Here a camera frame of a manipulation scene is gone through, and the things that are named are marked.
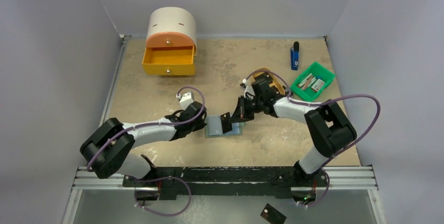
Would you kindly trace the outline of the green card holder wallet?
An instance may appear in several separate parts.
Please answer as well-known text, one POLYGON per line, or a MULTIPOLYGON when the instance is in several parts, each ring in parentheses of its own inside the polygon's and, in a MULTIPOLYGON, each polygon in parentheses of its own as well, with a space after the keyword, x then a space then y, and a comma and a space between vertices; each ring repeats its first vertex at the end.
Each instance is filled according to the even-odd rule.
POLYGON ((222 115, 207 116, 205 119, 205 134, 207 138, 229 137, 242 135, 242 128, 245 123, 229 123, 230 113, 222 115))

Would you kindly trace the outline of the black card dropped off table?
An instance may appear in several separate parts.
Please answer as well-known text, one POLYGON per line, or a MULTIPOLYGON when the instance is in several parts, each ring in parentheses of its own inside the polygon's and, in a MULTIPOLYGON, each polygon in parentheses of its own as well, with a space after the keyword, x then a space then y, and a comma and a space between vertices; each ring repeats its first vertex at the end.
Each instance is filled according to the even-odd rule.
POLYGON ((260 216, 270 224, 284 224, 287 217, 269 203, 265 205, 260 216))

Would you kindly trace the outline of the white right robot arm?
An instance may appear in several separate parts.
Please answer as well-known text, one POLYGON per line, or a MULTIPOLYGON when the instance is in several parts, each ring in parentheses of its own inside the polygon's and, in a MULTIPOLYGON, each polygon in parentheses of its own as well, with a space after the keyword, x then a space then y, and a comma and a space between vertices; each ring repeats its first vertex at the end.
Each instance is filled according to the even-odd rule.
POLYGON ((251 75, 253 81, 243 80, 244 94, 238 97, 230 123, 254 120, 264 113, 274 118, 292 119, 307 125, 313 147, 294 165, 294 179, 306 186, 314 180, 325 163, 357 138, 357 133, 340 106, 329 100, 308 103, 291 99, 291 92, 281 85, 275 73, 261 69, 251 75))

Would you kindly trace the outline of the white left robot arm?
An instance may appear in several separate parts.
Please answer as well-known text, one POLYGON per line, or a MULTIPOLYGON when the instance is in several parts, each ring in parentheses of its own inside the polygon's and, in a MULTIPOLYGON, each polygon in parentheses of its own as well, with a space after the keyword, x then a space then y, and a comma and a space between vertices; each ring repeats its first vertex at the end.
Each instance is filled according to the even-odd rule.
POLYGON ((157 120, 138 124, 122 123, 117 118, 106 120, 80 147, 87 170, 98 178, 114 174, 129 175, 144 187, 153 185, 156 172, 145 156, 131 150, 158 141, 173 141, 205 127, 206 107, 194 101, 157 120))

